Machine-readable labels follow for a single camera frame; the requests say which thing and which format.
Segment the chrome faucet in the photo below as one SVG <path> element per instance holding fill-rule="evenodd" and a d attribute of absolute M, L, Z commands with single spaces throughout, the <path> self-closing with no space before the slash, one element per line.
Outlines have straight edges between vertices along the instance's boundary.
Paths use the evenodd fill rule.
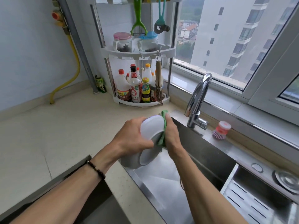
<path fill-rule="evenodd" d="M 197 125 L 204 130 L 207 129 L 207 125 L 209 124 L 209 122 L 201 119 L 199 115 L 200 107 L 202 105 L 202 102 L 204 101 L 204 97 L 211 84 L 212 78 L 213 76 L 211 73 L 206 73 L 202 77 L 201 81 L 197 84 L 192 97 L 190 98 L 185 111 L 185 116 L 189 117 L 187 126 L 190 128 L 194 128 L 195 125 Z"/>

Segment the vegetable peeler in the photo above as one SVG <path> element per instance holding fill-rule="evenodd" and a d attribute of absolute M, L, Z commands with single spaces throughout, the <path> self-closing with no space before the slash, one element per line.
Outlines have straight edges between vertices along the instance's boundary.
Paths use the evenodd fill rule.
<path fill-rule="evenodd" d="M 137 26 L 141 26 L 144 29 L 144 31 L 145 31 L 145 35 L 147 35 L 147 29 L 145 28 L 145 25 L 141 22 L 141 5 L 142 5 L 142 0 L 133 0 L 133 4 L 134 4 L 136 22 L 134 23 L 134 25 L 132 27 L 131 35 L 133 35 L 133 30 Z"/>
<path fill-rule="evenodd" d="M 154 25 L 154 32 L 157 34 L 162 33 L 163 31 L 169 31 L 170 28 L 165 24 L 164 21 L 164 10 L 165 10 L 166 0 L 163 0 L 163 11 L 161 15 L 161 0 L 159 0 L 159 19 L 156 21 Z"/>

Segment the wooden brush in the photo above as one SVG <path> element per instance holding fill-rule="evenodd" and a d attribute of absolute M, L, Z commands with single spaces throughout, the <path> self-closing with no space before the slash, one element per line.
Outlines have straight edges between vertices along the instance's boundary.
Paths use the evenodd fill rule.
<path fill-rule="evenodd" d="M 156 98 L 158 103 L 162 103 L 163 101 L 163 92 L 162 92 L 162 63 L 161 61 L 156 62 Z"/>

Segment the countertop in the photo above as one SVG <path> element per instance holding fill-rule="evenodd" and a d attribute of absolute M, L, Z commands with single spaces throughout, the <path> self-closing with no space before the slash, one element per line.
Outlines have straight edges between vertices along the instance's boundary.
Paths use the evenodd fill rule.
<path fill-rule="evenodd" d="M 126 120 L 174 109 L 179 108 L 171 103 L 129 107 L 86 89 L 0 122 L 0 214 L 94 156 Z M 165 223 L 119 162 L 106 182 L 131 223 Z"/>

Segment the corner shelf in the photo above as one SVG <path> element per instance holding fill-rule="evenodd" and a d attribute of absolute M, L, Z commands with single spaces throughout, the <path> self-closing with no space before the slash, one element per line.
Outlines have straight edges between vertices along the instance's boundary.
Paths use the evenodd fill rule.
<path fill-rule="evenodd" d="M 96 3 L 101 3 L 101 4 L 132 4 L 133 0 L 95 0 Z M 166 0 L 167 2 L 180 2 L 182 0 Z M 142 0 L 142 3 L 157 3 L 158 0 Z"/>
<path fill-rule="evenodd" d="M 133 52 L 119 52 L 115 51 L 113 46 L 106 46 L 102 48 L 102 56 L 104 58 L 109 58 L 111 55 L 114 58 L 118 58 L 120 60 L 151 60 L 156 59 L 159 54 L 161 57 L 171 58 L 176 55 L 176 47 L 171 48 L 169 45 L 159 44 L 161 46 L 160 51 L 154 52 L 142 52 L 136 46 L 133 45 Z"/>
<path fill-rule="evenodd" d="M 166 97 L 166 94 L 164 94 L 165 98 L 163 99 L 161 104 L 168 104 L 170 101 L 170 97 Z M 129 106 L 134 106 L 134 107 L 152 107 L 155 105 L 159 105 L 160 103 L 158 103 L 158 101 L 155 102 L 149 102 L 149 103 L 134 103 L 134 102 L 129 102 L 129 101 L 123 101 L 121 99 L 119 99 L 116 95 L 116 97 L 113 97 L 113 100 L 115 103 L 117 104 L 125 104 L 125 105 L 129 105 Z"/>

